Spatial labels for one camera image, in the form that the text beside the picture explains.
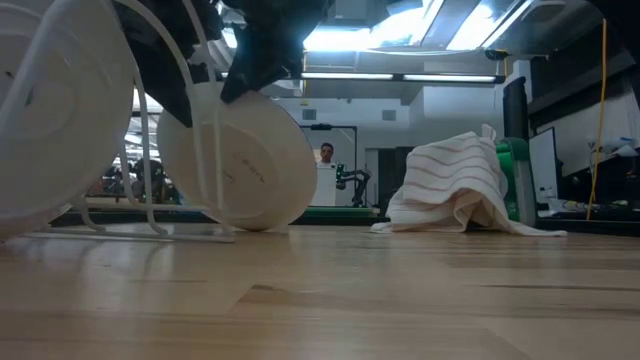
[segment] white wire dish rack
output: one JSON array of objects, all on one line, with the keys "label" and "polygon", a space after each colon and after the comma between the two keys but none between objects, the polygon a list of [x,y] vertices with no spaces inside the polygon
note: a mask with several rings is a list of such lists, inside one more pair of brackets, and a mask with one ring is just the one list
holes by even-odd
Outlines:
[{"label": "white wire dish rack", "polygon": [[[30,93],[30,89],[34,86],[36,81],[36,70],[39,66],[41,66],[43,57],[47,50],[47,44],[52,41],[51,37],[54,36],[55,31],[53,31],[56,23],[65,20],[65,16],[68,14],[68,10],[71,5],[76,2],[85,2],[85,1],[94,1],[98,5],[104,6],[111,13],[114,26],[120,28],[119,20],[116,18],[115,10],[112,7],[111,0],[54,0],[51,5],[47,8],[44,15],[41,17],[40,23],[33,34],[31,43],[29,44],[28,50],[26,51],[22,63],[20,64],[19,70],[15,75],[14,81],[9,88],[7,96],[5,97],[5,101],[0,108],[0,134],[6,128],[6,125],[10,122],[17,121],[19,115],[21,114],[21,110],[23,106],[21,104],[25,104]],[[185,212],[209,212],[209,210],[213,206],[219,207],[219,213],[225,213],[225,202],[224,202],[224,188],[222,181],[222,152],[220,149],[220,119],[217,116],[214,116],[212,119],[213,123],[213,136],[215,139],[215,148],[216,148],[216,168],[215,174],[217,178],[217,199],[220,201],[214,205],[209,199],[210,196],[208,194],[207,187],[207,178],[205,171],[205,162],[203,155],[203,144],[202,137],[200,136],[202,130],[203,119],[201,114],[199,113],[199,109],[195,106],[195,97],[196,91],[194,89],[194,83],[191,78],[189,67],[187,65],[186,60],[182,56],[176,41],[172,38],[169,31],[165,28],[162,22],[142,3],[138,0],[114,0],[122,5],[127,6],[131,10],[137,12],[141,15],[149,24],[151,24],[154,29],[158,32],[158,34],[162,37],[163,41],[167,44],[169,49],[171,50],[178,67],[180,69],[181,75],[186,84],[186,92],[187,96],[190,100],[191,113],[193,114],[193,132],[194,132],[194,152],[197,163],[197,177],[200,186],[200,191],[202,197],[204,199],[205,204],[209,204],[209,206],[186,206],[186,205],[160,205],[153,204],[152,200],[152,186],[151,186],[151,178],[149,176],[144,177],[145,181],[145,192],[146,192],[146,202],[139,202],[133,195],[133,191],[131,188],[131,181],[129,177],[129,169],[127,166],[122,166],[123,172],[123,181],[124,181],[124,189],[125,194],[128,199],[128,203],[120,203],[120,204],[109,204],[108,207],[112,209],[123,209],[123,210],[139,210],[146,212],[147,222],[149,229],[151,231],[139,231],[136,230],[137,227],[124,227],[125,230],[122,231],[113,231],[109,230],[106,227],[96,225],[89,215],[88,209],[91,206],[87,199],[84,196],[78,197],[77,199],[70,199],[70,203],[80,210],[82,219],[86,228],[50,228],[46,227],[42,230],[39,230],[39,233],[47,233],[47,234],[62,234],[66,236],[79,236],[83,238],[87,237],[100,237],[100,238],[119,238],[119,239],[138,239],[138,240],[147,240],[147,241],[172,241],[172,240],[182,240],[182,241],[205,241],[205,242],[221,242],[221,243],[232,243],[234,242],[233,231],[230,227],[224,225],[224,216],[221,219],[222,228],[220,231],[213,231],[211,234],[201,235],[201,234],[189,234],[189,233],[177,233],[174,231],[170,233],[167,228],[159,225],[154,217],[155,211],[185,211]],[[216,66],[215,60],[211,54],[211,50],[207,45],[207,39],[205,36],[204,29],[200,22],[200,19],[196,13],[196,10],[191,2],[191,0],[183,0],[182,1],[193,24],[195,32],[197,34],[198,40],[200,42],[200,46],[202,49],[207,49],[206,56],[204,58],[205,64],[207,66],[209,79],[215,79],[214,68]],[[135,58],[129,49],[129,59],[123,59],[123,61],[131,61],[135,65]],[[151,173],[151,164],[150,164],[150,141],[149,141],[149,116],[147,110],[147,102],[145,97],[145,89],[144,84],[142,82],[142,78],[140,75],[140,71],[137,68],[137,65],[134,66],[134,82],[135,87],[138,90],[138,96],[140,101],[140,116],[142,123],[142,146],[143,146],[143,162],[144,162],[144,171],[145,174]],[[127,155],[126,155],[126,146],[125,141],[122,139],[121,146],[119,148],[119,156],[121,164],[127,163]]]}]

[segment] white bowl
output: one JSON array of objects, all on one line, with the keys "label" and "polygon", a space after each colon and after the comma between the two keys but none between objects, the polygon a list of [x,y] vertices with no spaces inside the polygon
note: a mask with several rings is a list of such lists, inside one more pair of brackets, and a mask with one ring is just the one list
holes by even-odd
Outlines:
[{"label": "white bowl", "polygon": [[[0,0],[0,102],[51,3]],[[112,10],[102,1],[71,7],[28,104],[0,134],[0,233],[53,220],[113,162],[131,118],[134,67]]]},{"label": "white bowl", "polygon": [[[158,124],[158,150],[167,175],[191,205],[217,210],[212,104],[222,84],[198,84],[198,106],[208,114],[202,129],[207,191],[203,199],[197,177],[193,130],[166,111]],[[231,105],[222,104],[222,161],[225,220],[249,231],[287,225],[304,213],[316,189],[316,164],[309,143],[295,120],[270,99],[249,92]]]}]

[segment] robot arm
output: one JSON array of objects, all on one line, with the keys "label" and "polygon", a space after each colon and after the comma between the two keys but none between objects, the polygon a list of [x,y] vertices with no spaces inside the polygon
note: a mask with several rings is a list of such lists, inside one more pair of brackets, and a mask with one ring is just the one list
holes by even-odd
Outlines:
[{"label": "robot arm", "polygon": [[340,174],[341,175],[339,176],[336,182],[336,187],[338,188],[338,190],[346,189],[347,182],[351,182],[351,181],[355,182],[356,192],[352,199],[353,207],[366,206],[363,200],[363,196],[364,196],[365,190],[367,189],[367,184],[369,183],[371,174],[366,170],[344,171]]},{"label": "robot arm", "polygon": [[[216,5],[219,0],[191,0],[200,16],[208,40],[222,37],[223,23]],[[185,59],[198,43],[182,0],[140,0],[174,37]],[[234,25],[238,39],[236,55],[221,98],[232,103],[247,91],[287,76],[300,77],[304,39],[326,16],[334,0],[225,0],[238,10],[246,26]],[[140,68],[147,92],[185,126],[191,127],[191,110],[185,84],[175,60],[155,30],[137,13],[114,4],[116,13]],[[194,83],[209,80],[204,65],[190,65]]]}]

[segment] striped towel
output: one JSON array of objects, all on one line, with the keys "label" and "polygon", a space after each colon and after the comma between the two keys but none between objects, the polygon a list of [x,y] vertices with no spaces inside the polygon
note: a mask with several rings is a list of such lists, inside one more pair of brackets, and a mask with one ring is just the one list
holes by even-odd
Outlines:
[{"label": "striped towel", "polygon": [[483,126],[473,132],[415,148],[407,157],[404,184],[389,203],[390,223],[373,232],[463,232],[469,220],[512,234],[566,236],[510,221],[500,191],[502,171],[496,154],[496,132]]}]

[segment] ceiling light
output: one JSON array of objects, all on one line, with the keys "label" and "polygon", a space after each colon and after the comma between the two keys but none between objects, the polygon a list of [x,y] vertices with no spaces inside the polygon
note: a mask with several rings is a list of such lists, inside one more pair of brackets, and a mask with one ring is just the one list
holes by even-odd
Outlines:
[{"label": "ceiling light", "polygon": [[[143,149],[127,149],[127,153],[142,155],[142,154],[144,154],[144,150]],[[151,157],[159,157],[160,156],[160,152],[158,150],[151,149],[151,150],[149,150],[149,156],[151,156]]]},{"label": "ceiling light", "polygon": [[363,73],[302,73],[304,80],[373,80],[373,81],[411,81],[411,82],[451,82],[498,84],[503,77],[493,75],[458,75],[458,74],[363,74]]},{"label": "ceiling light", "polygon": [[124,139],[130,143],[142,145],[142,138],[138,135],[127,134]]},{"label": "ceiling light", "polygon": [[222,30],[222,37],[224,41],[227,43],[227,46],[230,49],[235,49],[238,47],[238,40],[236,40],[236,35],[233,33],[233,29],[224,28]]},{"label": "ceiling light", "polygon": [[493,10],[484,5],[478,5],[460,26],[447,50],[474,50],[487,40],[498,27],[499,20],[493,18]]},{"label": "ceiling light", "polygon": [[440,13],[440,9],[442,9],[442,5],[444,4],[444,0],[425,0],[424,9],[426,9],[424,13],[424,17],[422,21],[418,22],[415,26],[415,30],[413,31],[413,35],[411,36],[411,40],[409,42],[410,45],[420,46],[424,37],[427,36],[427,32],[433,25],[433,22]]},{"label": "ceiling light", "polygon": [[[162,105],[157,102],[154,98],[146,94],[145,99],[147,100],[147,110],[151,113],[162,112]],[[140,111],[140,97],[138,96],[138,90],[133,89],[133,110]]]},{"label": "ceiling light", "polygon": [[495,76],[483,75],[404,75],[405,81],[421,82],[465,82],[465,83],[487,83],[496,82]]},{"label": "ceiling light", "polygon": [[489,47],[491,46],[491,44],[493,44],[496,40],[498,40],[500,38],[500,36],[502,36],[507,29],[513,25],[513,23],[518,20],[520,18],[520,16],[522,16],[522,14],[524,14],[525,11],[527,11],[527,9],[529,8],[529,6],[531,6],[531,4],[533,4],[535,0],[527,0],[524,2],[524,4],[522,4],[514,13],[513,15],[511,15],[507,21],[505,21],[499,28],[498,30],[496,30],[493,35],[491,35],[491,37],[489,37],[489,39],[487,39],[487,41],[485,41],[482,44],[482,47]]},{"label": "ceiling light", "polygon": [[369,29],[317,29],[304,41],[307,51],[365,50]]},{"label": "ceiling light", "polygon": [[[444,0],[423,0],[422,7],[408,9],[389,16],[368,28],[318,27],[304,41],[307,51],[362,51],[383,46],[420,45],[435,21]],[[222,36],[229,48],[238,47],[231,28]]]},{"label": "ceiling light", "polygon": [[392,80],[393,74],[362,74],[362,73],[302,73],[307,80]]}]

